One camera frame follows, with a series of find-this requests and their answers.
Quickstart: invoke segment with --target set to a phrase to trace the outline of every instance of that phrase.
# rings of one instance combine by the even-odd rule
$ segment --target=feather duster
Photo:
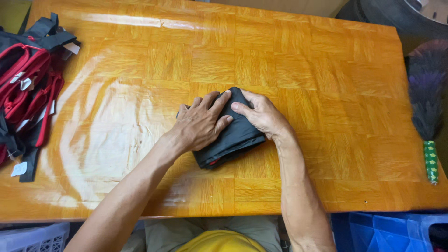
[[[423,139],[428,179],[439,179],[434,140],[442,128],[442,93],[448,84],[448,40],[428,41],[413,50],[408,63],[412,123]]]

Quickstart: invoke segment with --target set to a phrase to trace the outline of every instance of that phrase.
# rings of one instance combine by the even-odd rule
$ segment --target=person's right hand
[[[240,103],[232,103],[232,110],[243,115],[259,131],[266,134],[269,140],[276,140],[282,134],[294,132],[284,115],[277,110],[272,102],[263,95],[241,89],[244,98],[254,105],[254,109]]]

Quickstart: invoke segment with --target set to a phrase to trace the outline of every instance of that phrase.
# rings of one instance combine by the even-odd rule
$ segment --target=black bag
[[[20,182],[34,180],[49,112],[64,85],[61,74],[50,71],[53,53],[76,40],[67,31],[57,32],[58,25],[51,13],[22,35],[0,31],[0,164],[7,156],[23,155],[27,170]]]
[[[200,151],[193,152],[201,169],[214,169],[227,161],[231,161],[265,142],[264,133],[257,130],[245,116],[235,113],[230,106],[233,102],[241,102],[250,106],[241,89],[230,88],[232,97],[224,106],[219,118],[224,115],[233,117],[233,121],[220,133],[215,142]]]

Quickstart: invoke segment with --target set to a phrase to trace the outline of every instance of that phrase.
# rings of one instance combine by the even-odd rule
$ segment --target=dark feathers
[[[434,140],[442,127],[442,93],[448,83],[448,41],[426,42],[409,54],[412,122],[423,140]]]

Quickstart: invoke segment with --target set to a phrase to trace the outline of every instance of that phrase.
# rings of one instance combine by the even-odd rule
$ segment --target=plastic crate
[[[429,227],[446,214],[336,213],[332,227],[342,252],[432,252]]]
[[[70,223],[0,231],[0,252],[62,252]]]

